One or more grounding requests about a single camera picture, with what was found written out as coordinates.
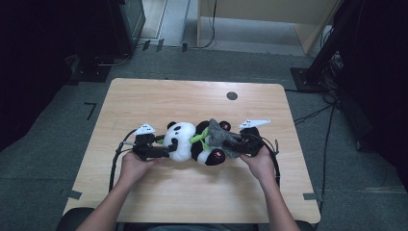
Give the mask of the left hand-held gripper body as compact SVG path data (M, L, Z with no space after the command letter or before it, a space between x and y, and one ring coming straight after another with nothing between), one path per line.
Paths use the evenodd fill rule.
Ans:
M143 160L160 157L160 150L152 145L156 139L154 136L155 132L156 130L148 123L144 123L134 132L136 138L133 144L133 151Z

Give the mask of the light wooden desk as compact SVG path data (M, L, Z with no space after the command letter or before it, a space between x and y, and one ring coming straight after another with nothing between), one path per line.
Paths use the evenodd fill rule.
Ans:
M344 0L198 0L197 39L201 18L260 20L292 23L305 54L310 54L319 36Z

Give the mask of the person's left hand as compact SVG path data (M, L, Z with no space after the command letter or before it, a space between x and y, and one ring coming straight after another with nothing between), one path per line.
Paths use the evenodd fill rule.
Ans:
M121 188L132 188L149 169L163 161L164 159L143 161L134 152L127 152L122 157L120 175L116 184Z

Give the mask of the black stand base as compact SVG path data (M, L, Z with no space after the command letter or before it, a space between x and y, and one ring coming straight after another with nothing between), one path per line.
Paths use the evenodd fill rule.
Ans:
M108 65L98 64L90 57L81 58L78 55L71 55L65 59L65 62L72 70L67 81L71 86L76 86L80 82L105 83L111 70Z

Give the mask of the person's right hand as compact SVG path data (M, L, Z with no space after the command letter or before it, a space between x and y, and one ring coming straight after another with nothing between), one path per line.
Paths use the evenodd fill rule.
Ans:
M255 157L241 154L240 158L248 165L250 172L260 183L275 181L274 165L266 147L262 147Z

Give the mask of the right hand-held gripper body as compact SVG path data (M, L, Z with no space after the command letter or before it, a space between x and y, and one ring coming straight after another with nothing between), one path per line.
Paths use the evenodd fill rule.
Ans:
M269 119L247 119L239 125L241 128L240 136L244 145L244 153L254 157L264 146L258 126L270 123Z

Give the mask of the black metal stand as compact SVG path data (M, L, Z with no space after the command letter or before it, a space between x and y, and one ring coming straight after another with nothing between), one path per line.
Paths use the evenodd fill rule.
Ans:
M361 10L366 0L343 0L334 14L334 28L308 68L292 67L291 74L297 91L325 92L330 90L329 67L346 29L351 27L353 17Z

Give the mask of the panda plush toy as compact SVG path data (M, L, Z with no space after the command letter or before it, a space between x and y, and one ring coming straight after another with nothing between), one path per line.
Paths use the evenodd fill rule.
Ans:
M172 121L167 126L162 146L177 143L177 150L169 153L169 158L176 162L193 159L201 165L217 166L226 160L225 153L208 144L209 120L201 121L197 125L189 122Z

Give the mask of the grey fuzzy towel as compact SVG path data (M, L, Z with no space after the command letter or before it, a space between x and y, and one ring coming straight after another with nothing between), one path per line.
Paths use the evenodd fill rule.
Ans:
M240 135L231 132L231 124L225 120L218 122L211 118L209 120L209 139L208 144L212 147L221 149L226 156L228 156L226 150L223 148L225 143L230 143L230 140L234 137L240 137Z

